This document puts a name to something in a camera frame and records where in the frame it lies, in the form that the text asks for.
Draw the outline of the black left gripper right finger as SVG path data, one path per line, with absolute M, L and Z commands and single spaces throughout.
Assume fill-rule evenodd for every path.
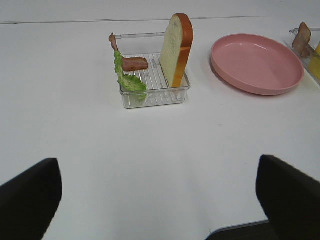
M 255 192 L 279 239 L 320 238 L 319 181 L 273 155 L 262 155 Z

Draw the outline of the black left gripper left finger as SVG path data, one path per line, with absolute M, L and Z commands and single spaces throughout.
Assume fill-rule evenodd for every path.
M 57 159 L 47 158 L 0 187 L 0 238 L 41 240 L 62 199 Z

